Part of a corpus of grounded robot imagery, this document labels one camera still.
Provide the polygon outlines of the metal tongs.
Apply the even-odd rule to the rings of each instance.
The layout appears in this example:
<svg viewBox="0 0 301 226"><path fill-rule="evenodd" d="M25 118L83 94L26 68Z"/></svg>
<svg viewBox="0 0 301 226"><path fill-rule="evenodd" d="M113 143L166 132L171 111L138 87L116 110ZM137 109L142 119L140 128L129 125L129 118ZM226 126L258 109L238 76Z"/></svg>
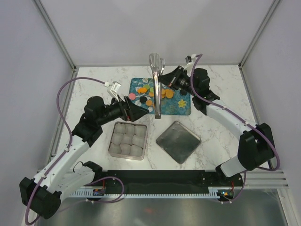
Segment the metal tongs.
<svg viewBox="0 0 301 226"><path fill-rule="evenodd" d="M165 60L160 57L158 53L151 53L149 55L150 69L152 72L153 78L153 87L154 87L154 110L155 118L161 118L161 92L162 86L159 82L159 77L163 74L165 68Z"/></svg>

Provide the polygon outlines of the square cookie tin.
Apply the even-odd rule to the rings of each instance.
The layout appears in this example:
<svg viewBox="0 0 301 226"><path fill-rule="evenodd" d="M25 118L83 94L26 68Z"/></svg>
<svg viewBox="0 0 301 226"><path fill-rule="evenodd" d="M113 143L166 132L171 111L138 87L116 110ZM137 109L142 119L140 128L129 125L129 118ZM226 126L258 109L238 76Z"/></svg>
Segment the square cookie tin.
<svg viewBox="0 0 301 226"><path fill-rule="evenodd" d="M127 160L144 159L148 127L144 124L116 122L109 142L110 156Z"/></svg>

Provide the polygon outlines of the teal floral tray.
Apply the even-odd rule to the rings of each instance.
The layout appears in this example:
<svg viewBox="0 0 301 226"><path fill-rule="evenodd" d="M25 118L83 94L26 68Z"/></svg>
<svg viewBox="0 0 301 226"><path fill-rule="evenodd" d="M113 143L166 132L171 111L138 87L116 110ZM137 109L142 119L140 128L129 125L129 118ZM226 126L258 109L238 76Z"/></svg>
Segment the teal floral tray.
<svg viewBox="0 0 301 226"><path fill-rule="evenodd" d="M149 85L153 87L153 79L151 78L133 78L129 86L129 94L134 93L136 95L135 100L131 100L134 104L148 109L151 114L155 113L154 110L154 97L150 97L150 90L147 90L145 94L139 94L138 89L144 87L144 85ZM162 85L162 89L170 89L169 87ZM161 98L161 114L165 115L190 115L191 114L191 99L187 94L182 96L180 90L173 91L174 96L169 98ZM147 100L152 101L151 106L147 106L146 102L141 103L140 97L146 97Z"/></svg>

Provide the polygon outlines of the black cookie left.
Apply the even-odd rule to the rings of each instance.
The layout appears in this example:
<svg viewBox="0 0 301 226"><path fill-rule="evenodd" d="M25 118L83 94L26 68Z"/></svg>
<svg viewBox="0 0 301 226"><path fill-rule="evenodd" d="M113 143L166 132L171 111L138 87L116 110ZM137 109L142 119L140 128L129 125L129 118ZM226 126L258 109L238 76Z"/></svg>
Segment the black cookie left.
<svg viewBox="0 0 301 226"><path fill-rule="evenodd" d="M147 98L146 97L140 97L140 102L141 103L145 103L147 101Z"/></svg>

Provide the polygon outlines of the pink cookie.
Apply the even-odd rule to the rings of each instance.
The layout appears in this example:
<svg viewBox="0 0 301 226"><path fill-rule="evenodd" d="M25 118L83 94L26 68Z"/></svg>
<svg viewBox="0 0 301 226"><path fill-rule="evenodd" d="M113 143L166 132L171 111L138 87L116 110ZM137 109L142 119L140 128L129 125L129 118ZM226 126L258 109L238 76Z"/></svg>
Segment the pink cookie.
<svg viewBox="0 0 301 226"><path fill-rule="evenodd" d="M131 100L135 100L136 99L136 95L134 93L130 93L128 95L128 97L131 99Z"/></svg>

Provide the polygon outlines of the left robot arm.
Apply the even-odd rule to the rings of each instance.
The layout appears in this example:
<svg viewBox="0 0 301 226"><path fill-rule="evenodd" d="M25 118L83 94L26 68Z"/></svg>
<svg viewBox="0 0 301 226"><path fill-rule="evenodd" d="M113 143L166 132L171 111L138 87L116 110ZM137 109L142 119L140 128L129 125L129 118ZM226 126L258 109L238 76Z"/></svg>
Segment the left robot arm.
<svg viewBox="0 0 301 226"><path fill-rule="evenodd" d="M134 122L148 113L149 110L135 105L127 96L113 98L110 105L106 105L102 97L89 98L66 147L32 179L24 177L21 180L19 188L22 203L27 207L25 213L32 210L39 217L49 219L58 211L67 194L88 183L93 186L101 184L103 174L97 171L101 167L93 162L85 163L70 181L64 181L63 176L101 136L104 124L118 118Z"/></svg>

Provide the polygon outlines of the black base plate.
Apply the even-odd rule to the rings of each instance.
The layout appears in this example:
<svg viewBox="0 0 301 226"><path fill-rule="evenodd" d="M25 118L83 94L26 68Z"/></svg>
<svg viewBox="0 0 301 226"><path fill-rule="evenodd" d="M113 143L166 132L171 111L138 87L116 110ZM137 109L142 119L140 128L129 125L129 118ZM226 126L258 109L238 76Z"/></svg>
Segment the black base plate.
<svg viewBox="0 0 301 226"><path fill-rule="evenodd" d="M224 178L215 171L205 170L108 170L97 172L94 181L117 177L126 194L205 193L209 187L239 187L242 176Z"/></svg>

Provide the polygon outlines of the orange flower cookie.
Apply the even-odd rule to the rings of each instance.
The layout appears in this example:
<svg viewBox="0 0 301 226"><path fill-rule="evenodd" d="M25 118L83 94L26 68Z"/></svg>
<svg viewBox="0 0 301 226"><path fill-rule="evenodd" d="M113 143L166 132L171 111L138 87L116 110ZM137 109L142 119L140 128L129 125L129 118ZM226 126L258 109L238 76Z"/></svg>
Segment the orange flower cookie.
<svg viewBox="0 0 301 226"><path fill-rule="evenodd" d="M138 89L139 94L145 94L147 92L147 89L145 87L141 87Z"/></svg>

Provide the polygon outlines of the square metal tin lid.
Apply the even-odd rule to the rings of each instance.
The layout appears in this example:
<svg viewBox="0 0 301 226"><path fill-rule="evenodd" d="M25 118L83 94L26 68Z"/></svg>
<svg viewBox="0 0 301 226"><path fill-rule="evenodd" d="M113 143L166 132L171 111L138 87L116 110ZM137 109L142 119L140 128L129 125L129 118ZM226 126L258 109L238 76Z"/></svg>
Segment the square metal tin lid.
<svg viewBox="0 0 301 226"><path fill-rule="evenodd" d="M174 121L156 139L156 144L178 164L183 164L201 144L201 138L179 121Z"/></svg>

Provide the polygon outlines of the black cookie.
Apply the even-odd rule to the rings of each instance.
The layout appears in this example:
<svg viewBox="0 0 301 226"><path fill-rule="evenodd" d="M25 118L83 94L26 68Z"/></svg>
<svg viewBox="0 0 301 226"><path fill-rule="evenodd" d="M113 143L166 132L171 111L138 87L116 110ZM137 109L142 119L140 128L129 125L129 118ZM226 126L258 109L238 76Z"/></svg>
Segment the black cookie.
<svg viewBox="0 0 301 226"><path fill-rule="evenodd" d="M140 97L140 102L141 103L145 103L147 101L147 98L146 97Z"/></svg>
<svg viewBox="0 0 301 226"><path fill-rule="evenodd" d="M180 94L181 94L182 96L185 96L185 95L187 95L187 92L186 92L185 90L181 90L181 91L180 91Z"/></svg>

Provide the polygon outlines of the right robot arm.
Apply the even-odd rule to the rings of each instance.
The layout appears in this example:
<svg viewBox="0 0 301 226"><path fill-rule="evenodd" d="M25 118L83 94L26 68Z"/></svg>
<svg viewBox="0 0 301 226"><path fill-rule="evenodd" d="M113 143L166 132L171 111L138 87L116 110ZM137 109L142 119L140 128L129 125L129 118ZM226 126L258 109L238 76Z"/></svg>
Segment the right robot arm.
<svg viewBox="0 0 301 226"><path fill-rule="evenodd" d="M197 68L193 76L178 66L172 72L161 75L159 82L172 90L183 90L192 95L194 107L204 115L216 120L238 139L238 153L216 167L216 183L225 186L232 176L252 171L274 158L274 141L271 128L266 123L261 125L247 122L232 112L210 89L210 78L205 69Z"/></svg>

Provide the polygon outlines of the black cookie right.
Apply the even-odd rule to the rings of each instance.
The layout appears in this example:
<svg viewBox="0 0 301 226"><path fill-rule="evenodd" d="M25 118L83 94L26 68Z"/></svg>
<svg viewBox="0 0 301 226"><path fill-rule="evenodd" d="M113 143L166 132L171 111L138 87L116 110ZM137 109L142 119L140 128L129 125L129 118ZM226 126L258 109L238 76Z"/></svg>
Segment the black cookie right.
<svg viewBox="0 0 301 226"><path fill-rule="evenodd" d="M180 94L181 94L182 96L185 96L185 95L187 95L187 92L186 92L185 90L181 90L181 91L180 91Z"/></svg>

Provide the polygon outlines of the orange cookie stack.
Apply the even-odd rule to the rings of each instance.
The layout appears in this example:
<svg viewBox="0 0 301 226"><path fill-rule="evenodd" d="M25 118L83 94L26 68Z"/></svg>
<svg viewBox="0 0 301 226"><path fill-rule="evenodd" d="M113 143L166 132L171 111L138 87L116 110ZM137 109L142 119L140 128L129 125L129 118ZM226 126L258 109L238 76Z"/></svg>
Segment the orange cookie stack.
<svg viewBox="0 0 301 226"><path fill-rule="evenodd" d="M171 89L162 89L161 90L161 97L162 98L169 98L171 99L174 96L174 92Z"/></svg>

